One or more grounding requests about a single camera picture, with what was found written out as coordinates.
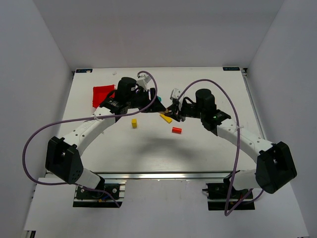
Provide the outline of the yellow long block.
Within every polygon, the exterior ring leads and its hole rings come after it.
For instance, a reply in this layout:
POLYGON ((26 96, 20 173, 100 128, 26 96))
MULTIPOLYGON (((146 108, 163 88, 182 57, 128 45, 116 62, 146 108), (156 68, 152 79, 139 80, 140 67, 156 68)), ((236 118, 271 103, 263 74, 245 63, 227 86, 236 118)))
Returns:
POLYGON ((160 114, 160 117, 161 117, 162 119, 164 119, 167 123, 171 123, 171 122, 172 122, 172 118, 167 117, 167 116, 165 116, 165 115, 163 115, 163 114, 160 114))

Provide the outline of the red cylinder block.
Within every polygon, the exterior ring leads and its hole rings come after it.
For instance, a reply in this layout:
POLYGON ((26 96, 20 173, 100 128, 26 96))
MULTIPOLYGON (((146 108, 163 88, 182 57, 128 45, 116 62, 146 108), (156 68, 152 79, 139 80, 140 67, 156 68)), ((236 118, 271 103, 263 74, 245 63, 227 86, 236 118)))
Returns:
POLYGON ((172 128, 172 133, 181 134, 182 133, 182 128, 173 127, 172 128))

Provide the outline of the red plastic bin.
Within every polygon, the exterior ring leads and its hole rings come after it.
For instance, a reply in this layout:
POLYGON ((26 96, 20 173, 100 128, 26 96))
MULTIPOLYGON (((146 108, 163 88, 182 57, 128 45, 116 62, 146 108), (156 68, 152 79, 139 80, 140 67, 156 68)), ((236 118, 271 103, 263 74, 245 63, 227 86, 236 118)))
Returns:
POLYGON ((93 87, 93 108, 97 108, 106 96, 115 89, 115 85, 95 86, 93 87))

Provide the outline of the yellow cube block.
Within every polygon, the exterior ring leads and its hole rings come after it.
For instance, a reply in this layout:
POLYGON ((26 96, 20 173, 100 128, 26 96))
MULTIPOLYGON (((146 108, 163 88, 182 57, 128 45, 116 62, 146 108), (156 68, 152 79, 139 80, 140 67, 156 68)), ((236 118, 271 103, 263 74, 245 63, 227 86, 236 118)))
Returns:
POLYGON ((137 119, 132 119, 131 124, 132 124, 132 128, 137 128, 137 126, 138 126, 137 119))

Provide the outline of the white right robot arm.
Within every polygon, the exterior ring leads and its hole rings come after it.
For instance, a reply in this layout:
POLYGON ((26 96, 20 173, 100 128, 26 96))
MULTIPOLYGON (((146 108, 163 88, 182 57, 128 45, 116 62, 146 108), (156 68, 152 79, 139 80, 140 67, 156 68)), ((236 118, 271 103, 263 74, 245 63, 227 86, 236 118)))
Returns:
POLYGON ((256 163, 253 170, 236 171, 224 178, 223 182, 232 186, 232 192, 261 188, 273 194, 297 176, 289 146, 284 142, 270 142, 238 127, 230 115, 216 107, 211 90, 197 90, 195 101, 180 96, 180 90, 172 90, 172 104, 166 116, 176 121, 199 119, 206 130, 237 146, 256 163))

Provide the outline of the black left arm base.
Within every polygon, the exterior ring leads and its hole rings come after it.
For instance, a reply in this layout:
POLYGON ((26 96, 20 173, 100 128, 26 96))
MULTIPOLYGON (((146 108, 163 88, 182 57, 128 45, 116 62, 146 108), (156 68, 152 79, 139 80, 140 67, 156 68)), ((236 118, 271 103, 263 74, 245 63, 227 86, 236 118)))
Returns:
POLYGON ((106 179, 103 192, 94 192, 85 189, 83 186, 77 186, 73 207, 75 208, 119 208, 123 203, 125 196, 125 180, 106 179))

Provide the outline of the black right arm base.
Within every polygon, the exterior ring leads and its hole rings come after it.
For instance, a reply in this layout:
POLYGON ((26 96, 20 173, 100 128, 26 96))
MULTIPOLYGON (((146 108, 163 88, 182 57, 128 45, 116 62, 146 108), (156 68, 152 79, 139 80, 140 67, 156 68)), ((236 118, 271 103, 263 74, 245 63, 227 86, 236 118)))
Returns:
MULTIPOLYGON (((246 194, 248 190, 238 190, 232 189, 228 210, 240 201, 246 194)), ((224 211, 225 203, 228 194, 228 186, 224 183, 206 183, 206 187, 202 189, 202 193, 207 196, 208 200, 208 210, 209 211, 224 211)), ((253 200, 253 194, 250 193, 242 203, 240 203, 235 210, 255 210, 255 205, 253 200)))

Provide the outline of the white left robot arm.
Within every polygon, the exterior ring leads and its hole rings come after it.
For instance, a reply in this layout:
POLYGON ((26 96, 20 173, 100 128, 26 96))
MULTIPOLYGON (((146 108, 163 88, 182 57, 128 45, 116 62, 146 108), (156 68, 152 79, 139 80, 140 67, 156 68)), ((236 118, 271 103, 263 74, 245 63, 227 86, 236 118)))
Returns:
POLYGON ((53 137, 48 142, 45 168, 67 184, 103 190, 105 180, 83 167, 81 156, 85 149, 108 127, 114 125, 129 109, 143 113, 165 111, 157 98, 155 88, 147 89, 151 77, 138 75, 137 79, 123 77, 117 88, 110 91, 99 104, 92 118, 62 138, 53 137))

